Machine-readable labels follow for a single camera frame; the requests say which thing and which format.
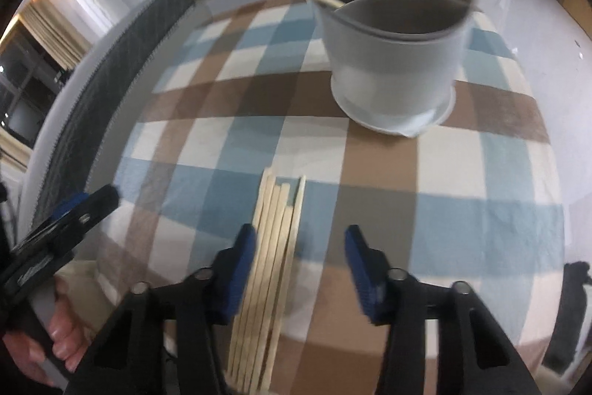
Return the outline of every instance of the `metal screw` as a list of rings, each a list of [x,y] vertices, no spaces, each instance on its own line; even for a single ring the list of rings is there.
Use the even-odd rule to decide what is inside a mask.
[[[132,286],[131,292],[134,295],[141,295],[142,293],[146,293],[149,289],[150,285],[148,283],[145,281],[140,281],[139,283],[136,283],[134,286]]]
[[[193,276],[195,279],[204,281],[214,276],[214,270],[211,268],[202,268],[201,270],[197,270]]]
[[[407,277],[407,272],[405,270],[403,270],[402,268],[391,268],[388,271],[388,277],[391,280],[403,281]]]
[[[454,283],[454,289],[461,295],[468,295],[471,292],[471,286],[466,281],[457,281]]]

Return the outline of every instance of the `floor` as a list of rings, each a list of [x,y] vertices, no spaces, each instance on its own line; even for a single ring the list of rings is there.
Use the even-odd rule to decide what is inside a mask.
[[[592,264],[592,41],[556,0],[477,4],[520,61],[545,118],[566,206],[566,260]]]

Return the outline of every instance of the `checkered tablecloth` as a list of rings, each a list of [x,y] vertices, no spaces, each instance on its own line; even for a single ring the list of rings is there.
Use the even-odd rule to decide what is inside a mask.
[[[123,201],[103,226],[98,260],[107,296],[208,265],[251,220],[273,166],[292,191],[309,179],[273,392],[374,390],[387,331],[360,312],[343,254],[349,224],[422,281],[470,282],[537,366],[561,292],[563,211],[537,103],[492,24],[475,14],[454,111],[416,139],[350,121],[330,77],[303,0],[251,4],[192,33],[117,173]],[[429,393],[433,324],[427,340]]]

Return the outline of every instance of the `human hand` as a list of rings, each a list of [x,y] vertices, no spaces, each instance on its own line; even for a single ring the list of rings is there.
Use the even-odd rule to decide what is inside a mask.
[[[67,283],[55,277],[55,312],[48,332],[53,340],[53,353],[64,360],[66,368],[74,372],[88,348],[84,323],[76,315],[67,297]],[[35,340],[23,332],[7,332],[2,341],[20,371],[28,378],[53,386],[53,382],[39,364],[45,361],[45,353]]]

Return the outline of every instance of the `white saucer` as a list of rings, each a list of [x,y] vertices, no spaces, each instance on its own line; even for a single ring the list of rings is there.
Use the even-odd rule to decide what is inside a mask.
[[[414,116],[388,116],[384,114],[371,114],[365,111],[365,109],[358,108],[344,96],[338,94],[335,89],[333,76],[331,76],[331,92],[333,93],[333,99],[335,99],[335,102],[343,112],[356,123],[372,131],[405,136],[407,138],[414,138],[430,126],[444,123],[450,116],[452,109],[454,109],[454,104],[457,101],[457,93],[454,86],[452,86],[448,99],[436,109],[431,109],[430,111]]]

